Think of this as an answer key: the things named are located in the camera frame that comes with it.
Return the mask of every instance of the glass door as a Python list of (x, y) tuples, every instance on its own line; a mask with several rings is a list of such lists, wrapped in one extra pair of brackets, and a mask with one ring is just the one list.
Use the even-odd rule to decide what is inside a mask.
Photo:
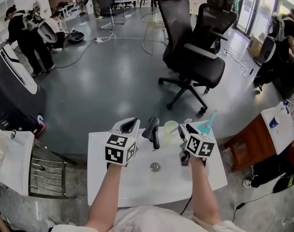
[(256, 13), (250, 36), (254, 35), (258, 38), (261, 33), (265, 33), (269, 19), (274, 11), (275, 3), (276, 0), (259, 0), (258, 13)]
[(247, 34), (249, 30), (249, 24), (253, 16), (254, 3), (255, 0), (243, 0), (242, 2), (237, 28), (244, 34)]

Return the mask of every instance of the white table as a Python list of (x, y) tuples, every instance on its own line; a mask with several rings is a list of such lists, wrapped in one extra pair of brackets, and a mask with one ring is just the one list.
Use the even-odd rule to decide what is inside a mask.
[[(11, 131), (4, 131), (8, 136)], [(30, 131), (18, 131), (15, 142), (18, 146), (9, 145), (2, 163), (0, 164), (0, 182), (20, 195), (28, 196), (29, 170), (34, 135)]]
[[(205, 121), (191, 123), (197, 127)], [(158, 132), (160, 148), (153, 151), (153, 144), (141, 136), (144, 129), (140, 129), (138, 148), (128, 166), (121, 172), (118, 207), (133, 207), (139, 205), (154, 205), (170, 203), (187, 199), (192, 194), (191, 168), (181, 166), (179, 153), (183, 143), (177, 136), (172, 144), (164, 139), (164, 128)], [(94, 132), (89, 134), (88, 144), (88, 204), (95, 199), (106, 169), (104, 144), (109, 137), (108, 132)], [(159, 172), (150, 171), (150, 163), (158, 162)], [(216, 146), (211, 157), (207, 160), (206, 169), (212, 190), (227, 185), (227, 179)]]
[(263, 110), (261, 115), (270, 133), (276, 153), (280, 154), (294, 140), (294, 121), (288, 115), (281, 120), (279, 125), (270, 128), (269, 123), (275, 116), (275, 108)]

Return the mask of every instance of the chair wheel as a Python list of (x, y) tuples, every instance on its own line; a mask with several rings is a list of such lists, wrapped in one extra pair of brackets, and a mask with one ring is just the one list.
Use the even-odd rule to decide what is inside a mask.
[(201, 107), (199, 113), (200, 114), (204, 114), (206, 112), (206, 108), (205, 107)]

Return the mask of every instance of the wooden cabinet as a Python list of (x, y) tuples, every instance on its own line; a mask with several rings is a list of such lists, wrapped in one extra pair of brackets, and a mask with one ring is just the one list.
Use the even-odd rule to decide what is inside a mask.
[(250, 167), (276, 153), (271, 136), (261, 114), (241, 132), (224, 144), (233, 155), (232, 171)]

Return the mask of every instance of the cardboard box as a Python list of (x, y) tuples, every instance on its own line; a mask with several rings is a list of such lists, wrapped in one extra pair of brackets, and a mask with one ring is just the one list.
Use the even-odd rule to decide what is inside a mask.
[(261, 52), (262, 45), (263, 42), (254, 35), (252, 35), (248, 45), (249, 53), (251, 53), (254, 57), (258, 57), (259, 53)]

